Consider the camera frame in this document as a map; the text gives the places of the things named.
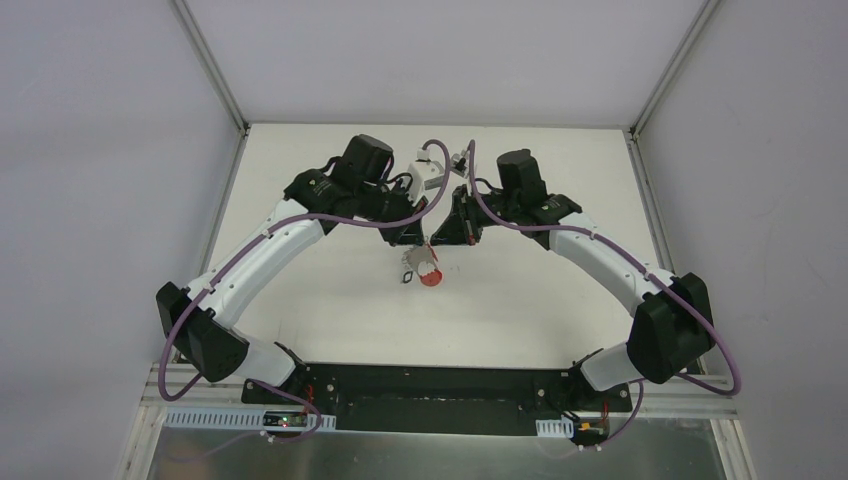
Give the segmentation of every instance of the black base bracket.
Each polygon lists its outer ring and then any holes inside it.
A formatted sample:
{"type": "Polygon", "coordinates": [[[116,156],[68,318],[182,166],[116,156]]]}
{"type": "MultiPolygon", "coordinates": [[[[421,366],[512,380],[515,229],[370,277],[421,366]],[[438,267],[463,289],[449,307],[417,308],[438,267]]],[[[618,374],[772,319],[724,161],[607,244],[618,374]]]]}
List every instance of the black base bracket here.
{"type": "MultiPolygon", "coordinates": [[[[536,420],[564,411],[630,412],[626,385],[581,404],[569,403],[573,382],[565,370],[402,367],[310,363],[283,384],[336,416],[337,430],[535,436],[536,420]]],[[[253,385],[246,404],[291,404],[253,385]]]]}

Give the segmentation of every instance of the metal sheet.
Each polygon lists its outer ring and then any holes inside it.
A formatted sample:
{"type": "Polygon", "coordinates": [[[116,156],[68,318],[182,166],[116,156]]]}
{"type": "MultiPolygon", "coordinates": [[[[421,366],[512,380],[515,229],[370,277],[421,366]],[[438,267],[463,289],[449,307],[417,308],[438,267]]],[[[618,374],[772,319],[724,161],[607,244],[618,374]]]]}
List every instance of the metal sheet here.
{"type": "Polygon", "coordinates": [[[333,433],[290,445],[256,435],[196,462],[167,458],[201,455],[239,433],[164,428],[148,478],[726,478],[708,420],[638,420],[601,452],[554,438],[333,433]]]}

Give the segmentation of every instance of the purple cable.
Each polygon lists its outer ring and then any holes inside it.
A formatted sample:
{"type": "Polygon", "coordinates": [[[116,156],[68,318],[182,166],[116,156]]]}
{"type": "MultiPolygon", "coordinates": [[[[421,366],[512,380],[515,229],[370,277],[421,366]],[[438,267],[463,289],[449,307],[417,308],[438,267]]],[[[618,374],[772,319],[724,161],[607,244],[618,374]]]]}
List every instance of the purple cable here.
{"type": "Polygon", "coordinates": [[[582,233],[584,235],[588,235],[590,238],[598,240],[601,243],[603,243],[604,245],[606,245],[609,248],[611,248],[612,250],[614,250],[616,253],[621,255],[622,258],[627,260],[628,263],[633,265],[633,267],[639,273],[641,273],[643,276],[645,276],[645,278],[650,280],[651,283],[656,285],[663,292],[665,292],[669,297],[671,297],[678,305],[683,307],[690,315],[692,315],[695,318],[695,320],[698,321],[699,324],[701,324],[702,327],[704,327],[704,330],[706,330],[707,333],[713,338],[713,340],[716,343],[716,346],[718,346],[718,349],[721,351],[722,355],[724,355],[724,360],[727,362],[727,366],[730,369],[730,376],[733,378],[733,387],[729,390],[724,390],[724,389],[716,388],[712,385],[709,385],[709,384],[707,384],[707,383],[705,383],[701,380],[698,380],[697,378],[694,378],[691,375],[688,375],[688,374],[685,374],[685,373],[678,373],[677,376],[680,377],[680,378],[683,378],[685,380],[688,380],[689,382],[692,382],[692,383],[694,383],[695,385],[697,385],[701,388],[709,390],[710,392],[713,392],[713,393],[717,393],[719,395],[733,396],[733,395],[738,394],[739,391],[742,390],[742,377],[739,374],[739,367],[736,365],[736,360],[733,358],[733,355],[731,355],[730,349],[727,347],[727,344],[724,342],[724,339],[721,338],[721,335],[719,335],[719,333],[716,331],[716,329],[710,324],[710,322],[707,321],[706,318],[704,318],[703,315],[701,315],[700,312],[695,310],[695,308],[692,307],[692,305],[689,305],[688,302],[686,302],[685,300],[680,298],[679,295],[677,295],[670,288],[668,288],[668,286],[666,286],[666,284],[664,284],[659,278],[657,278],[656,275],[654,275],[653,273],[649,273],[648,269],[645,268],[645,265],[643,265],[642,262],[640,262],[639,260],[634,258],[633,255],[628,253],[625,249],[623,249],[617,243],[615,243],[614,241],[612,241],[611,239],[609,239],[609,238],[607,238],[603,235],[593,233],[591,230],[586,229],[586,228],[582,228],[582,227],[575,227],[575,226],[572,226],[572,225],[520,226],[520,225],[513,225],[513,224],[501,219],[497,215],[495,215],[494,212],[492,212],[489,209],[489,207],[486,206],[486,202],[483,201],[483,197],[480,195],[479,190],[477,190],[477,182],[476,182],[476,177],[475,177],[475,174],[474,174],[474,150],[475,149],[476,149],[476,142],[474,140],[471,140],[468,143],[468,170],[469,170],[469,176],[470,176],[469,180],[471,182],[471,191],[474,193],[474,198],[477,200],[477,203],[480,205],[480,208],[483,209],[483,212],[485,212],[486,215],[488,215],[488,217],[491,218],[493,222],[497,223],[498,225],[502,225],[504,227],[512,229],[512,230],[518,230],[519,232],[545,232],[545,231],[550,231],[550,230],[566,230],[566,231],[571,231],[571,232],[578,232],[578,233],[582,233]]]}
{"type": "MultiPolygon", "coordinates": [[[[627,420],[624,421],[624,425],[622,425],[621,428],[616,430],[615,433],[610,435],[606,440],[604,440],[604,441],[602,441],[601,443],[598,444],[599,447],[603,447],[604,445],[607,445],[614,438],[618,437],[619,435],[624,433],[628,428],[630,428],[630,425],[633,424],[633,420],[636,418],[636,415],[639,414],[639,410],[642,408],[642,399],[645,397],[645,387],[642,385],[642,380],[635,380],[635,381],[630,382],[630,383],[636,383],[636,384],[639,385],[639,396],[636,397],[636,405],[633,407],[633,412],[630,413],[630,416],[627,417],[627,420]]],[[[540,451],[547,458],[550,458],[550,459],[553,459],[553,460],[565,460],[566,458],[574,455],[577,452],[580,452],[581,450],[579,450],[579,449],[572,450],[572,451],[566,453],[565,455],[561,455],[561,456],[551,456],[551,455],[548,455],[547,453],[545,453],[544,450],[540,450],[540,451]]]]}
{"type": "MultiPolygon", "coordinates": [[[[433,208],[436,206],[436,204],[439,203],[439,200],[442,199],[442,196],[445,194],[445,191],[447,191],[447,189],[448,189],[448,178],[450,177],[450,152],[448,152],[448,147],[444,143],[442,143],[439,140],[435,140],[435,139],[426,141],[422,148],[427,149],[432,145],[439,147],[442,150],[442,153],[445,156],[445,175],[442,178],[442,185],[441,185],[441,187],[439,187],[439,192],[436,194],[436,197],[433,198],[433,201],[431,203],[429,203],[426,207],[424,207],[424,209],[422,209],[420,212],[412,215],[411,217],[408,217],[408,218],[405,218],[405,219],[402,219],[402,220],[396,220],[396,221],[393,221],[393,222],[365,222],[365,221],[361,221],[361,220],[354,220],[354,219],[351,219],[351,218],[337,217],[335,215],[327,215],[327,214],[324,214],[324,213],[305,213],[303,215],[295,215],[293,217],[289,217],[289,218],[285,218],[283,220],[280,220],[279,222],[277,222],[274,225],[272,225],[271,227],[269,227],[268,232],[274,233],[277,230],[285,227],[286,225],[291,225],[292,223],[300,222],[300,221],[303,221],[303,220],[329,220],[329,221],[341,223],[341,224],[344,224],[344,225],[353,225],[353,226],[356,226],[356,227],[367,227],[367,228],[395,228],[395,227],[402,227],[404,225],[409,225],[410,223],[414,223],[414,222],[418,221],[419,219],[423,218],[425,215],[430,213],[431,210],[433,210],[433,208]]],[[[212,280],[209,281],[209,285],[213,288],[213,291],[214,291],[215,285],[220,283],[221,279],[223,279],[224,276],[226,276],[227,273],[229,273],[230,270],[232,270],[233,267],[235,267],[236,264],[238,264],[238,262],[241,261],[241,259],[243,259],[248,253],[250,253],[251,250],[253,250],[257,245],[262,243],[262,241],[265,240],[265,238],[266,237],[264,235],[257,236],[256,238],[251,240],[247,245],[245,245],[244,248],[239,250],[238,253],[236,253],[233,256],[233,258],[230,259],[229,262],[227,262],[223,267],[221,267],[221,270],[214,277],[212,277],[212,280]]],[[[159,387],[159,395],[161,395],[162,398],[165,401],[173,402],[173,401],[179,400],[202,377],[201,374],[198,373],[197,375],[195,375],[194,378],[191,379],[191,381],[188,382],[188,384],[185,387],[183,387],[182,390],[177,392],[175,395],[171,395],[170,393],[168,393],[168,390],[166,388],[165,373],[166,373],[167,365],[168,365],[168,354],[171,352],[171,348],[173,348],[173,346],[174,346],[174,340],[176,340],[177,334],[179,333],[180,329],[183,327],[183,324],[185,324],[186,320],[188,319],[189,313],[194,311],[194,309],[198,305],[200,305],[200,302],[202,302],[203,299],[206,298],[206,295],[208,295],[208,294],[209,294],[209,290],[206,290],[204,288],[200,291],[200,293],[197,294],[196,297],[194,297],[194,300],[192,300],[191,303],[189,303],[188,307],[186,307],[186,309],[183,310],[183,312],[177,318],[177,321],[174,323],[174,326],[171,327],[171,332],[168,334],[168,338],[165,341],[165,347],[162,349],[162,355],[159,357],[159,372],[158,372],[158,375],[157,375],[157,385],[159,387]]],[[[284,396],[284,397],[289,398],[289,399],[303,400],[303,399],[300,399],[298,397],[294,397],[294,396],[290,397],[290,396],[287,396],[287,395],[288,394],[281,395],[281,396],[284,396]]]]}
{"type": "MultiPolygon", "coordinates": [[[[271,385],[268,385],[268,384],[267,384],[267,383],[265,383],[265,382],[260,382],[260,381],[258,381],[258,380],[253,380],[253,382],[254,382],[255,384],[259,385],[260,387],[264,388],[265,390],[268,390],[268,391],[269,391],[269,392],[271,392],[271,393],[277,394],[277,395],[279,395],[279,396],[281,396],[281,397],[283,397],[283,398],[287,398],[287,399],[289,399],[289,400],[293,400],[293,401],[295,401],[296,403],[299,403],[299,404],[303,405],[304,407],[306,407],[306,408],[307,408],[307,409],[309,409],[312,413],[314,413],[314,414],[315,414],[315,417],[316,417],[316,418],[315,418],[315,426],[314,426],[314,427],[310,428],[309,430],[304,431],[303,433],[301,433],[300,435],[297,435],[297,436],[295,436],[295,437],[275,437],[275,436],[269,436],[268,438],[271,438],[271,439],[273,440],[273,442],[274,442],[274,443],[294,443],[294,442],[300,442],[300,441],[306,440],[307,438],[311,437],[312,435],[315,435],[315,432],[317,432],[317,431],[318,431],[318,429],[319,429],[319,428],[321,428],[321,425],[324,423],[324,417],[321,415],[321,412],[320,412],[317,408],[315,408],[315,406],[314,406],[314,405],[312,405],[311,403],[307,402],[306,400],[304,400],[304,399],[302,399],[302,398],[300,398],[300,397],[297,397],[297,396],[292,395],[292,394],[290,394],[290,393],[287,393],[287,392],[284,392],[284,391],[279,390],[279,389],[277,389],[277,388],[274,388],[274,387],[272,387],[271,385]]],[[[241,434],[239,434],[239,435],[236,435],[235,437],[233,437],[233,438],[231,438],[231,439],[227,440],[226,442],[224,442],[224,443],[222,443],[222,444],[218,445],[217,447],[212,448],[212,449],[210,449],[210,450],[208,450],[208,451],[206,451],[206,452],[203,452],[202,454],[197,455],[197,456],[195,456],[195,457],[181,458],[181,457],[172,457],[172,456],[170,456],[170,455],[165,455],[165,458],[167,458],[169,461],[174,462],[174,463],[193,463],[193,462],[197,462],[197,461],[203,460],[204,458],[207,458],[207,457],[209,457],[209,456],[211,456],[211,455],[214,455],[214,454],[216,454],[216,453],[220,452],[221,450],[223,450],[223,449],[225,449],[225,448],[227,448],[227,447],[229,447],[229,446],[231,446],[231,445],[235,445],[236,443],[238,443],[238,442],[240,442],[240,441],[244,440],[244,439],[245,439],[245,438],[247,438],[247,437],[250,437],[250,436],[256,435],[256,433],[257,433],[257,432],[254,432],[254,431],[250,431],[250,432],[243,432],[243,433],[241,433],[241,434]]]]}

